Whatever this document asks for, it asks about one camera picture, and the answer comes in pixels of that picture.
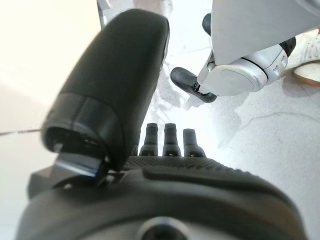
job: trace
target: camera lens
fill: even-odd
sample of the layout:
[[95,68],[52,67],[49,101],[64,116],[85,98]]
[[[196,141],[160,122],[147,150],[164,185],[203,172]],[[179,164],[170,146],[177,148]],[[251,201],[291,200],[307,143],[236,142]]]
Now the camera lens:
[[148,229],[142,240],[187,240],[187,237],[177,228],[161,224]]
[[138,240],[188,240],[188,228],[179,220],[159,216],[154,217],[141,226]]

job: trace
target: floor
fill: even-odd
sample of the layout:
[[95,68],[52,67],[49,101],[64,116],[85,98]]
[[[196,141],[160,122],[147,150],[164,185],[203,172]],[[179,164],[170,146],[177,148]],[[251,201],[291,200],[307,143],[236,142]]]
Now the floor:
[[[185,0],[110,0],[109,3],[111,8],[104,11],[107,21],[129,8],[142,8],[169,19],[168,54],[142,126],[140,145],[147,123],[158,124],[160,153],[165,123],[176,124],[180,146],[183,129],[195,129],[198,144],[207,157],[258,175],[289,195],[298,206],[310,239],[319,239],[320,88],[297,82],[288,70],[280,80],[259,92],[219,97],[213,103],[203,104],[173,85],[170,72],[179,66],[198,74],[202,68],[211,42],[201,24],[205,14],[211,11],[212,0],[202,0],[201,4]],[[48,106],[9,88],[0,91],[5,91],[0,94],[1,109],[6,109],[5,99],[23,101],[29,106],[29,110],[8,113],[11,128],[41,126],[42,113],[30,121],[27,116],[30,110]],[[20,121],[16,119],[21,117],[27,121],[18,125]],[[34,147],[25,147],[26,141]],[[29,174],[50,165],[55,155],[42,148],[37,133],[2,137],[0,144],[1,158],[10,160],[2,160],[3,170],[12,171],[1,177],[4,192],[10,199],[23,199],[1,205],[4,206],[1,214],[7,219],[6,225],[0,228],[6,236],[2,239],[10,239],[27,204],[25,187]],[[16,146],[14,151],[5,151],[12,145]]]

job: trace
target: robotic hand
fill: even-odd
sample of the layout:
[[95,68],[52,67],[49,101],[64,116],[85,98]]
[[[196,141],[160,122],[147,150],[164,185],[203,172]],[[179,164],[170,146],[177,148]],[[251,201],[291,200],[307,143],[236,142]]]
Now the robotic hand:
[[168,41],[167,19],[138,9],[96,36],[42,126],[58,155],[30,177],[17,240],[307,239],[283,192],[208,159],[192,129],[182,157],[176,126],[166,124],[158,156],[158,126],[148,124],[138,156]]
[[205,103],[257,92],[285,70],[295,36],[319,23],[318,0],[213,0],[202,22],[212,40],[207,61],[198,77],[176,67],[171,80]]

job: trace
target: marble floor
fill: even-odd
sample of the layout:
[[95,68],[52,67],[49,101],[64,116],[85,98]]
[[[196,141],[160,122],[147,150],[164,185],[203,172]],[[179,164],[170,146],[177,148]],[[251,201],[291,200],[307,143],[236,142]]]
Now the marble floor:
[[[158,124],[160,153],[165,123],[176,124],[180,147],[183,129],[195,129],[198,144],[207,157],[228,167],[249,171],[276,185],[297,205],[310,239],[319,239],[320,88],[299,83],[288,69],[280,80],[259,92],[219,97],[213,103],[204,104],[172,84],[170,72],[174,67],[183,67],[197,75],[202,68],[211,50],[202,19],[211,11],[212,0],[201,0],[201,4],[186,0],[109,0],[109,3],[110,9],[104,11],[107,22],[126,9],[141,8],[166,16],[170,24],[168,53],[142,126],[140,145],[147,123]],[[9,94],[9,91],[8,88],[8,94],[1,94],[0,99],[24,101],[30,109],[48,109],[47,105],[16,92]],[[26,116],[28,111],[22,109],[10,114],[13,119],[10,126],[16,129],[38,128],[44,117],[41,112],[17,125],[14,119]],[[35,147],[25,147],[26,141]],[[4,150],[12,148],[13,143],[17,152]],[[15,169],[13,174],[4,174],[1,182],[6,189],[5,180],[22,175],[12,186],[16,193],[5,193],[12,199],[25,198],[29,174],[50,165],[55,155],[42,148],[37,133],[3,137],[0,144],[1,158],[11,160],[4,164],[4,170],[14,168],[14,162],[21,161],[18,151],[24,154],[22,168]],[[1,210],[1,214],[8,217],[10,228],[4,236],[12,235],[26,204],[26,200],[16,205],[7,203]]]

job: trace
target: white sneaker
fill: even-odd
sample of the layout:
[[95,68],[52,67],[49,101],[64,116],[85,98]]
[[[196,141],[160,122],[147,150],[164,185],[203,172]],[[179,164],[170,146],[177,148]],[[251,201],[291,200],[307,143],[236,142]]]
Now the white sneaker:
[[296,79],[313,86],[320,86],[320,61],[310,62],[293,71]]
[[318,28],[299,34],[295,38],[296,46],[288,59],[288,69],[320,60],[320,33]]

